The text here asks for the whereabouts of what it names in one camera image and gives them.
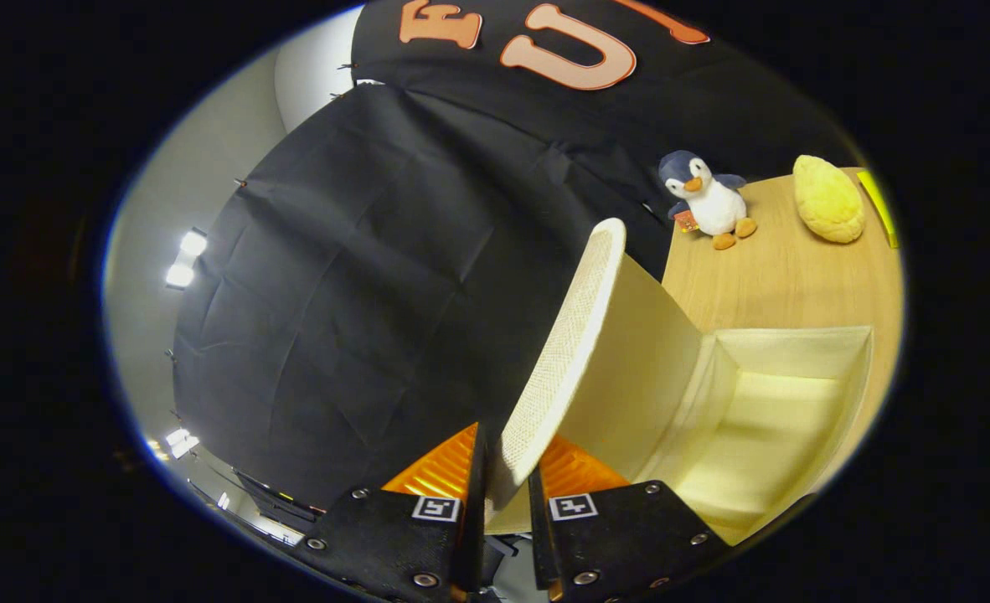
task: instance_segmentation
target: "wooden tabletop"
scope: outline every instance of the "wooden tabletop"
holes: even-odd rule
[[[759,229],[732,248],[717,251],[710,237],[675,230],[663,287],[703,332],[720,328],[874,326],[874,355],[864,403],[824,484],[855,450],[877,415],[894,374],[904,328],[905,286],[900,248],[889,247],[878,211],[855,174],[864,198],[863,235],[850,244],[829,243],[807,228],[793,199],[793,176],[740,189]]]

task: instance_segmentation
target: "wall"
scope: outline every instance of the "wall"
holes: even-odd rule
[[[297,35],[276,59],[276,96],[287,132],[301,125],[320,107],[353,88],[349,64],[353,28],[361,7],[334,16]]]
[[[105,264],[109,341],[143,435],[178,427],[171,347],[182,292],[168,267],[192,226],[207,230],[243,178],[286,131],[274,92],[276,51],[260,57],[193,108],[136,180],[116,219]]]

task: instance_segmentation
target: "black cloth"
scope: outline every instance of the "black cloth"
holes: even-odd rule
[[[592,226],[624,221],[629,256],[663,278],[663,154],[746,176],[789,173],[797,152],[843,163],[808,100],[720,42],[681,45],[616,3],[561,3],[639,57],[628,80],[582,92],[498,64],[526,32],[595,62],[527,30],[532,4],[460,5],[484,16],[478,49],[402,44],[400,5],[366,5],[354,76],[384,84],[332,100],[254,168],[184,293],[178,413],[300,503],[379,487],[475,420],[498,438]]]

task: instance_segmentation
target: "penguin plush toy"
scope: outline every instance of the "penguin plush toy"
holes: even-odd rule
[[[755,233],[755,221],[748,217],[745,200],[737,188],[745,186],[741,176],[712,174],[697,154],[678,150],[659,161],[659,177],[667,190],[683,199],[670,216],[685,209],[693,211],[693,219],[705,234],[712,236],[715,249],[733,247],[737,239]]]

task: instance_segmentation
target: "screw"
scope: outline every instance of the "screw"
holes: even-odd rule
[[[594,583],[599,579],[599,572],[580,572],[573,576],[573,584],[585,585]]]
[[[414,576],[414,584],[421,588],[431,588],[439,584],[439,579],[431,574],[417,574]]]

